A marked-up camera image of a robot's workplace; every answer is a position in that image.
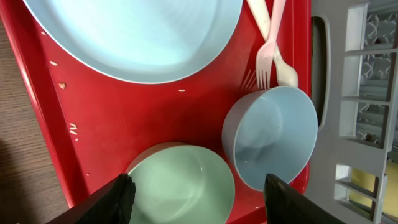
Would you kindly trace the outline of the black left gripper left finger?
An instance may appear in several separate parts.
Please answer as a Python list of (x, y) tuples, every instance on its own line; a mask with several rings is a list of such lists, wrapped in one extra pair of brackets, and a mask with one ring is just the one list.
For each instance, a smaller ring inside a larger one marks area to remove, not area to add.
[(136, 185), (122, 173), (91, 194), (84, 202), (47, 222), (56, 223), (122, 223), (131, 221)]

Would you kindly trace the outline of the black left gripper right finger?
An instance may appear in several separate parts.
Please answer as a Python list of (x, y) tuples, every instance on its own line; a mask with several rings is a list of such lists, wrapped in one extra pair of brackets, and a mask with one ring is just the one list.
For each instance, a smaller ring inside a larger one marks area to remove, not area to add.
[(268, 224), (344, 224), (274, 174), (267, 174), (264, 201)]

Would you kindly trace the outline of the green bowl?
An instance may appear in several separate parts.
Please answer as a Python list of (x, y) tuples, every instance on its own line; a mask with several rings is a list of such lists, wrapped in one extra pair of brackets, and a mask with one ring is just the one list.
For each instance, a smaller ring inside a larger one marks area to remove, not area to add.
[(126, 173), (136, 185), (131, 223), (224, 224), (233, 209), (232, 171), (205, 147), (157, 144), (140, 153)]

